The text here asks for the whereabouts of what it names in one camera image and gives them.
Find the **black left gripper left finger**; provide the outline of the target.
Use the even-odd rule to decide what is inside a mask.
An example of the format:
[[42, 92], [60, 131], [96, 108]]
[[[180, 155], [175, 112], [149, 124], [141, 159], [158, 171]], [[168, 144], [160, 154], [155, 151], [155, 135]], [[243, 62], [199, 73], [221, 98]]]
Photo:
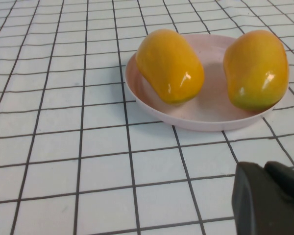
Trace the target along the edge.
[[232, 209], [239, 235], [294, 235], [294, 199], [256, 163], [237, 164]]

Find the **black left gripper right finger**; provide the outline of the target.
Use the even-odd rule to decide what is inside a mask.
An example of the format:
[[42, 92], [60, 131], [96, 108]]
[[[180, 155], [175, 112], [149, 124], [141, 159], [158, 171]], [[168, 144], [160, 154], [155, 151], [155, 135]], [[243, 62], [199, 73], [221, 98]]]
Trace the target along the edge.
[[294, 170], [274, 161], [267, 162], [264, 170], [286, 194], [294, 199]]

